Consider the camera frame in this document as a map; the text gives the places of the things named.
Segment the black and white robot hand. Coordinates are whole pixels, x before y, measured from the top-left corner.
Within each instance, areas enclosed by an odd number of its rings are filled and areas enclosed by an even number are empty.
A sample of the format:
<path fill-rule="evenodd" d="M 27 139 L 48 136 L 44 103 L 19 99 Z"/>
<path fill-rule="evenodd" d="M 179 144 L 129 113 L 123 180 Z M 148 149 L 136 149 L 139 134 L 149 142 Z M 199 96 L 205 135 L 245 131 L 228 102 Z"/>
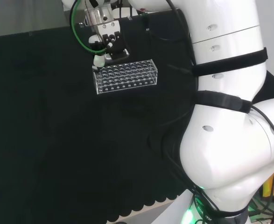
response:
<path fill-rule="evenodd" d="M 126 47 L 124 36 L 120 30 L 119 21 L 113 16 L 111 5 L 89 7 L 85 11 L 85 25 L 91 27 L 94 33 L 89 37 L 90 48 L 96 53 L 93 58 L 93 70 L 100 70 L 106 64 L 112 64 L 126 59 L 129 51 Z"/>

